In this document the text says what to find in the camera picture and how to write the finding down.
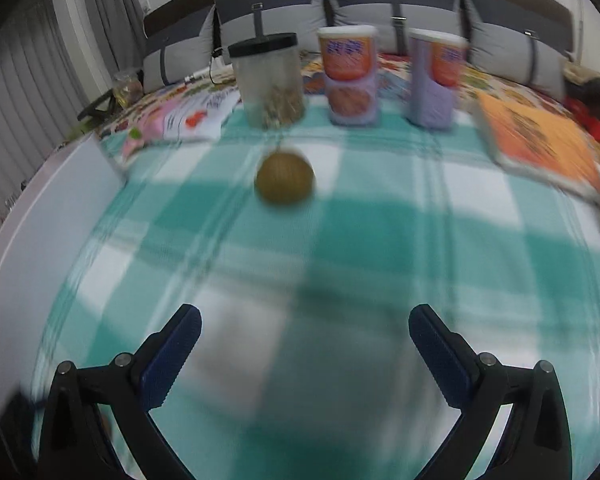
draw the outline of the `gray curtain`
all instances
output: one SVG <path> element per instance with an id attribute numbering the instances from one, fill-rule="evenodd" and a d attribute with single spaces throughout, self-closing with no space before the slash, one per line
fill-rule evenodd
<path id="1" fill-rule="evenodd" d="M 52 0 L 22 0 L 0 30 L 0 216 L 86 104 Z"/>
<path id="2" fill-rule="evenodd" d="M 144 54 L 142 9 L 138 0 L 84 0 L 104 63 L 113 75 L 140 68 Z"/>

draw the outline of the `black jar lid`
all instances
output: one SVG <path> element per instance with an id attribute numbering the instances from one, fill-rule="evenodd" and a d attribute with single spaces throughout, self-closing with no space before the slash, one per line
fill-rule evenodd
<path id="1" fill-rule="evenodd" d="M 229 46 L 229 57 L 254 56 L 274 50 L 282 50 L 298 44 L 298 36 L 294 32 L 283 34 L 266 34 L 257 38 L 239 41 Z"/>

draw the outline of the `bedsheet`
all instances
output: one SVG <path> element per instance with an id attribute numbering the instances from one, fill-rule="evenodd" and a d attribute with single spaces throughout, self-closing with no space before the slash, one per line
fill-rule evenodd
<path id="1" fill-rule="evenodd" d="M 339 128 L 323 96 L 263 134 L 238 108 L 213 142 L 155 146 L 68 271 L 32 396 L 55 366 L 135 351 L 181 303 L 203 332 L 158 427 L 196 478 L 414 478 L 453 426 L 407 316 L 429 303 L 475 351 L 551 361 L 569 416 L 573 479 L 600 460 L 600 223 L 589 204 L 504 173 L 471 115 L 448 134 L 382 100 L 375 128 Z M 124 133 L 104 141 L 113 154 Z M 253 189 L 262 157 L 299 150 L 302 205 Z M 503 408 L 470 478 L 504 428 Z M 114 429 L 122 462 L 138 475 Z"/>

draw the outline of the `gray cushion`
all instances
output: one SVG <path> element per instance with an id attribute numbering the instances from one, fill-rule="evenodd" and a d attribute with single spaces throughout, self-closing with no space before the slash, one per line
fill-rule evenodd
<path id="1" fill-rule="evenodd" d="M 256 34 L 253 4 L 262 4 L 264 34 L 294 32 L 301 50 L 320 52 L 316 30 L 326 25 L 323 0 L 216 0 L 222 49 Z"/>
<path id="2" fill-rule="evenodd" d="M 558 101 L 564 99 L 562 68 L 569 31 L 535 12 L 505 0 L 465 0 L 471 24 L 469 62 L 478 70 L 528 84 Z M 525 31 L 533 32 L 532 40 Z M 530 81 L 533 51 L 535 73 Z"/>
<path id="3" fill-rule="evenodd" d="M 147 38 L 144 91 L 180 81 L 208 66 L 213 50 L 214 8 L 192 12 Z"/>
<path id="4" fill-rule="evenodd" d="M 398 51 L 392 23 L 393 6 L 400 6 L 405 28 L 426 28 L 461 35 L 459 0 L 330 0 L 334 25 L 373 25 L 380 52 Z"/>

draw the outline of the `white lid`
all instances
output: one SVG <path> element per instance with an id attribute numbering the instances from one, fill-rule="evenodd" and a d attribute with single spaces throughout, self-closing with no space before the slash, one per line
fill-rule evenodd
<path id="1" fill-rule="evenodd" d="M 373 25 L 342 25 L 318 29 L 319 38 L 360 38 L 361 36 L 377 35 L 378 30 Z"/>
<path id="2" fill-rule="evenodd" d="M 439 32 L 437 30 L 426 30 L 425 28 L 410 28 L 409 36 L 418 40 L 435 41 L 458 47 L 466 47 L 466 39 L 462 36 L 449 34 L 448 32 Z"/>

